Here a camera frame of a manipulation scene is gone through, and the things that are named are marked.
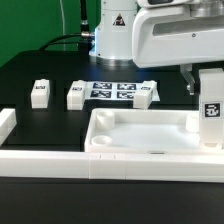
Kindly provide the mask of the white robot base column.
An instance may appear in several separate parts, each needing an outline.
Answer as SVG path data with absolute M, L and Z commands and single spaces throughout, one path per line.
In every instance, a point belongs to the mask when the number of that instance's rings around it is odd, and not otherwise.
M 106 66 L 130 66 L 132 30 L 137 0 L 101 0 L 101 20 L 95 28 L 95 45 L 89 52 L 92 62 Z

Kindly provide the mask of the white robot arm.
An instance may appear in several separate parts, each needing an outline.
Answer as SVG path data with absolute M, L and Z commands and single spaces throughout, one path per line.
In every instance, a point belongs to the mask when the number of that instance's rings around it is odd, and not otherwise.
M 224 60 L 224 0 L 137 0 L 132 56 L 140 68 L 178 65 L 192 95 L 195 63 Z

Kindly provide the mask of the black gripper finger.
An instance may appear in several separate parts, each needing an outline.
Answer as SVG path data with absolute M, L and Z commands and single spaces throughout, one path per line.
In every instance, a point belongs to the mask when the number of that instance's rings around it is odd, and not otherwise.
M 200 94 L 200 83 L 195 81 L 195 78 L 192 74 L 192 65 L 183 64 L 180 66 L 180 72 L 184 79 L 187 81 L 187 90 L 190 95 L 199 95 Z

